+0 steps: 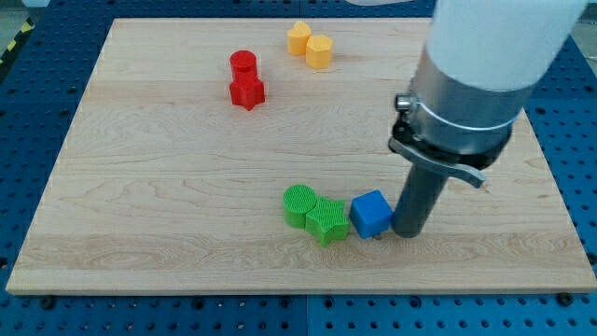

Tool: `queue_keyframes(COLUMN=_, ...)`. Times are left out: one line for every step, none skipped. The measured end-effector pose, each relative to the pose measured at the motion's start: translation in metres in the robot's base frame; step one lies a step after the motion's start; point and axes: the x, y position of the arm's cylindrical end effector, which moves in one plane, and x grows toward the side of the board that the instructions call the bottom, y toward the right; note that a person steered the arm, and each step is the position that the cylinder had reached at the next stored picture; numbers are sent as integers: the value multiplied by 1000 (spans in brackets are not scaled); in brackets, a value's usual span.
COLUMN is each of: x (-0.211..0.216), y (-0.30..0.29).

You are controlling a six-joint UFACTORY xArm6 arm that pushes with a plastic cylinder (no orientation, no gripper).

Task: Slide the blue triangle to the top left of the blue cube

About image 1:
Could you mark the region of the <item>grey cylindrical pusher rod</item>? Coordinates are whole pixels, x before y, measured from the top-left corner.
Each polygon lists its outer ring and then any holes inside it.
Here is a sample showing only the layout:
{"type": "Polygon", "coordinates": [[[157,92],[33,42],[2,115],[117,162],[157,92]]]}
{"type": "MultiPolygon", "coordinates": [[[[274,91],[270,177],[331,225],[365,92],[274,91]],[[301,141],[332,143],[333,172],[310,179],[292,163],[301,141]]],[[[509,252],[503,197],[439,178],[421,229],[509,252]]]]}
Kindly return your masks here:
{"type": "Polygon", "coordinates": [[[421,233],[446,181],[445,175],[431,172],[421,165],[410,168],[391,221],[397,235],[413,238],[421,233]]]}

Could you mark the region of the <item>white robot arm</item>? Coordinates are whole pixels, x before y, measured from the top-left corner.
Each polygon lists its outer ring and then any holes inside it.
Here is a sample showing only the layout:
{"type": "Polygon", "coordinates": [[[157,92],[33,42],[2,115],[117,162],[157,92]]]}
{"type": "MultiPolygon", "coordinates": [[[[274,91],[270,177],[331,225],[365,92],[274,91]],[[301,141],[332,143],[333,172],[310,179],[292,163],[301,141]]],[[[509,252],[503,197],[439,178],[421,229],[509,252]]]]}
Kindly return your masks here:
{"type": "Polygon", "coordinates": [[[418,235],[450,177],[475,188],[586,0],[439,0],[388,147],[411,162],[394,232],[418,235]]]}

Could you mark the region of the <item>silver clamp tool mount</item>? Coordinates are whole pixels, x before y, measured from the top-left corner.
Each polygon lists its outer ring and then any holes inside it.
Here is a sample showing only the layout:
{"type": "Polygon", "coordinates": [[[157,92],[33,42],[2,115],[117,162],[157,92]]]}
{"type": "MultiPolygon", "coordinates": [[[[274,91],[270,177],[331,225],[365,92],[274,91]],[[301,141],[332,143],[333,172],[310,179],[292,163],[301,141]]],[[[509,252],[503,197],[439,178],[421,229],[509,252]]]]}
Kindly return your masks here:
{"type": "Polygon", "coordinates": [[[388,147],[413,165],[475,188],[497,159],[533,88],[485,90],[446,75],[424,49],[409,91],[398,94],[388,147]]]}

